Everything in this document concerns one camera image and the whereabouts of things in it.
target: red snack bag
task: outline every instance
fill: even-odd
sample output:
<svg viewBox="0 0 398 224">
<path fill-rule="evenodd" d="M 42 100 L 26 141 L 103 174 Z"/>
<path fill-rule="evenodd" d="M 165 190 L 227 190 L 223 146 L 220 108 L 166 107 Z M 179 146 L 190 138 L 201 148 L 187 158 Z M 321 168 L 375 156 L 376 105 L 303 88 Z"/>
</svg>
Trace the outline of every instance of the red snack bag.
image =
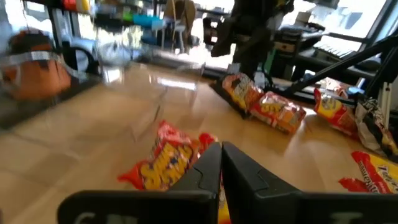
<svg viewBox="0 0 398 224">
<path fill-rule="evenodd" d="M 306 114 L 301 106 L 271 91 L 253 104 L 250 113 L 286 133 L 296 132 Z"/>
<path fill-rule="evenodd" d="M 163 141 L 175 142 L 177 144 L 193 143 L 193 139 L 191 139 L 187 134 L 173 127 L 165 120 L 161 121 L 159 127 L 157 128 L 157 137 L 155 140 L 155 145 L 152 149 L 153 157 L 157 157 L 159 152 L 162 150 Z"/>
<path fill-rule="evenodd" d="M 139 190 L 167 190 L 197 161 L 215 138 L 201 134 L 200 142 L 162 121 L 151 159 L 138 162 L 129 172 L 120 175 Z"/>
<path fill-rule="evenodd" d="M 369 192 L 398 194 L 398 166 L 365 152 L 351 153 Z"/>
<path fill-rule="evenodd" d="M 329 121 L 331 126 L 345 134 L 358 138 L 358 129 L 355 124 L 355 116 L 352 109 L 347 108 L 337 99 L 321 93 L 319 89 L 313 92 L 315 97 L 314 111 L 317 115 Z"/>
<path fill-rule="evenodd" d="M 350 192 L 369 192 L 365 182 L 355 178 L 344 177 L 338 181 L 345 189 Z"/>
<path fill-rule="evenodd" d="M 226 100 L 243 118 L 264 92 L 245 74 L 226 75 L 210 85 L 217 94 Z"/>
</svg>

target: blue object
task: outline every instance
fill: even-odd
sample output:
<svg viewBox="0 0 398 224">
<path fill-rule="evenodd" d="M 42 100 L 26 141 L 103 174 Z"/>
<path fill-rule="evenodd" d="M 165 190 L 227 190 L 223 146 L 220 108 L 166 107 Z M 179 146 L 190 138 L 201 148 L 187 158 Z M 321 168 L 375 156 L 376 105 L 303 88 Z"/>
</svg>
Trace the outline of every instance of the blue object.
<svg viewBox="0 0 398 224">
<path fill-rule="evenodd" d="M 143 28 L 151 29 L 153 22 L 161 22 L 162 20 L 159 17 L 133 14 L 132 21 Z"/>
</svg>

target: black cable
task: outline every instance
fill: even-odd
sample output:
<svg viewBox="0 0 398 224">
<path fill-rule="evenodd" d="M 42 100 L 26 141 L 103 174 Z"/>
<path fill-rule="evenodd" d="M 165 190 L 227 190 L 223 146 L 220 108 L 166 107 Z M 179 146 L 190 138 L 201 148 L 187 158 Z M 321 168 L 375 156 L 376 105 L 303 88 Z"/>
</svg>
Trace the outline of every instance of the black cable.
<svg viewBox="0 0 398 224">
<path fill-rule="evenodd" d="M 274 81 L 272 81 L 272 77 L 268 73 L 266 73 L 266 69 L 265 69 L 266 62 L 267 62 L 267 60 L 261 64 L 261 72 L 264 74 L 264 77 L 268 80 L 269 86 L 274 87 L 275 85 L 274 85 Z"/>
</svg>

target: equipment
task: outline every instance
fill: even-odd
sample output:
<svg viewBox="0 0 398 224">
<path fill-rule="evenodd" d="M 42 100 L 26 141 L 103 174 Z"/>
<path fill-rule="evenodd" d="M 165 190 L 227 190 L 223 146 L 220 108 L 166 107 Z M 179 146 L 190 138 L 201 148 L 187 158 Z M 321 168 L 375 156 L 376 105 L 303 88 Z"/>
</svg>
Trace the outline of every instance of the equipment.
<svg viewBox="0 0 398 224">
<path fill-rule="evenodd" d="M 215 224 L 221 169 L 232 224 L 398 222 L 398 195 L 305 193 L 216 142 L 170 190 L 79 192 L 61 203 L 58 223 Z"/>
<path fill-rule="evenodd" d="M 304 1 L 315 3 L 319 6 L 325 6 L 332 9 L 337 9 L 340 0 L 304 0 Z"/>
</svg>

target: desk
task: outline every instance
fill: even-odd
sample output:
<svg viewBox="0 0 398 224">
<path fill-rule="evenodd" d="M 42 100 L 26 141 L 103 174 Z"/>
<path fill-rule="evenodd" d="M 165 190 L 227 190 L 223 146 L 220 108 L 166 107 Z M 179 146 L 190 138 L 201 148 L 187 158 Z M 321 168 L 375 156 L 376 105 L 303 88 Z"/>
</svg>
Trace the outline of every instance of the desk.
<svg viewBox="0 0 398 224">
<path fill-rule="evenodd" d="M 297 55 L 294 61 L 294 65 L 296 66 L 296 68 L 292 75 L 292 81 L 296 81 L 301 78 L 306 70 L 319 72 L 320 70 L 329 67 L 330 65 L 333 65 L 333 62 L 328 62 L 326 60 L 312 57 L 314 52 L 315 49 L 310 48 L 308 50 L 300 52 Z M 348 69 L 342 71 L 341 75 L 343 77 L 337 77 L 335 79 L 350 85 L 355 85 L 359 78 L 365 78 L 370 80 L 375 76 L 375 73 L 365 72 L 355 68 L 354 66 L 351 66 Z"/>
<path fill-rule="evenodd" d="M 231 141 L 301 190 L 345 192 L 340 178 L 361 178 L 350 156 L 361 144 L 311 109 L 288 136 L 242 120 L 197 76 L 145 67 L 132 67 L 112 85 L 95 86 L 0 136 L 5 223 L 54 223 L 59 203 L 79 190 L 132 189 L 116 177 L 149 155 L 161 119 L 192 136 L 206 131 Z"/>
</svg>

